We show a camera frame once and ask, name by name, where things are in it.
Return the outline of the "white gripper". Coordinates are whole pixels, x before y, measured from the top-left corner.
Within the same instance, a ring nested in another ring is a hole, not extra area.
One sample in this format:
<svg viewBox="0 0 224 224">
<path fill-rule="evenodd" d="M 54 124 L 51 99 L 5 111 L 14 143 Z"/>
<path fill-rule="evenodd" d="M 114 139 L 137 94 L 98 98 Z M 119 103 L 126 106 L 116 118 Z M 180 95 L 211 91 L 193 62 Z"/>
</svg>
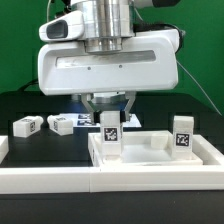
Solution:
<svg viewBox="0 0 224 224">
<path fill-rule="evenodd" d="M 178 47 L 175 29 L 140 32 L 123 40 L 121 51 L 109 54 L 89 54 L 83 42 L 47 44 L 38 55 L 39 86 L 46 95 L 82 94 L 94 124 L 100 122 L 101 111 L 91 93 L 130 91 L 125 93 L 127 103 L 120 111 L 120 121 L 127 122 L 136 99 L 133 91 L 167 90 L 177 85 Z"/>
</svg>

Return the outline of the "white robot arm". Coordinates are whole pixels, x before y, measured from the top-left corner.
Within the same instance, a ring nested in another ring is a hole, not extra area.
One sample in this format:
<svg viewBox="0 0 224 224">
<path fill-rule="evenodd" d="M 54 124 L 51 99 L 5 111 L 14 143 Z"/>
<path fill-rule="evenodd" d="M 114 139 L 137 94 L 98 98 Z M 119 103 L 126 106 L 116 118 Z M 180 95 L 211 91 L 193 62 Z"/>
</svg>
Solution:
<svg viewBox="0 0 224 224">
<path fill-rule="evenodd" d="M 69 12 L 39 28 L 38 81 L 46 95 L 79 94 L 92 121 L 102 114 L 96 93 L 123 92 L 118 115 L 129 119 L 138 91 L 167 90 L 178 83 L 176 52 L 182 34 L 168 24 L 134 25 L 133 11 L 170 7 L 180 0 L 63 0 Z"/>
</svg>

